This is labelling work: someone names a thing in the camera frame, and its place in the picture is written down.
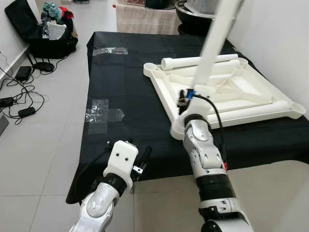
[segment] transparent tape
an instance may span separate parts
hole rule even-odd
[[[108,99],[93,100],[85,115],[85,122],[89,122],[88,134],[107,133],[108,122],[121,122],[124,116],[121,109],[109,109]]]
[[[92,56],[99,54],[118,54],[118,55],[127,55],[127,48],[125,47],[103,47],[94,49]]]

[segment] white plastic tray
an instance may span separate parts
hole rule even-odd
[[[213,68],[205,86],[207,91],[199,92],[201,95],[210,96],[220,113],[223,126],[285,116],[297,119],[306,112],[302,105],[290,100],[255,71],[247,60],[238,60],[241,63],[238,68]],[[151,79],[171,122],[179,116],[179,91],[190,87],[196,70],[197,66],[191,66],[163,71],[161,65],[144,64],[144,75]],[[207,120],[212,128],[219,127],[213,109],[210,109]]]

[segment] power adapter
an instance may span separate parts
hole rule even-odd
[[[31,70],[30,66],[20,66],[15,79],[17,81],[27,81],[30,78]]]
[[[18,111],[18,116],[20,118],[24,118],[24,117],[27,117],[27,116],[30,116],[30,115],[33,115],[33,114],[35,114],[34,107],[29,107],[29,108]]]
[[[12,97],[0,99],[0,107],[12,106],[13,103],[14,103],[14,99]]]

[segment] white wall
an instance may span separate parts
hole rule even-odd
[[[309,1],[245,0],[229,40],[309,118]]]
[[[13,0],[0,0],[0,51],[8,58],[10,65],[14,64],[17,59],[23,54],[27,48],[27,44],[20,38],[15,28],[12,26],[10,20],[4,12],[4,8],[7,7]],[[35,0],[28,0],[28,3],[34,12],[34,15],[38,18],[39,12],[36,6]],[[0,56],[0,66],[7,70],[5,64],[5,58]],[[0,79],[3,77],[2,71],[0,71]]]

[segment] white plastic pipe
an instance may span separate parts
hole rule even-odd
[[[216,57],[216,62],[229,61],[232,59],[237,59],[237,54],[228,55],[218,55]],[[168,71],[175,68],[188,67],[193,65],[198,65],[201,61],[201,57],[188,57],[188,58],[163,58],[161,61],[161,69]]]
[[[195,85],[207,84],[212,65],[222,49],[239,3],[240,0],[220,0],[216,19],[212,22],[204,43],[201,60],[197,67],[196,76],[191,83],[191,88],[194,88]]]

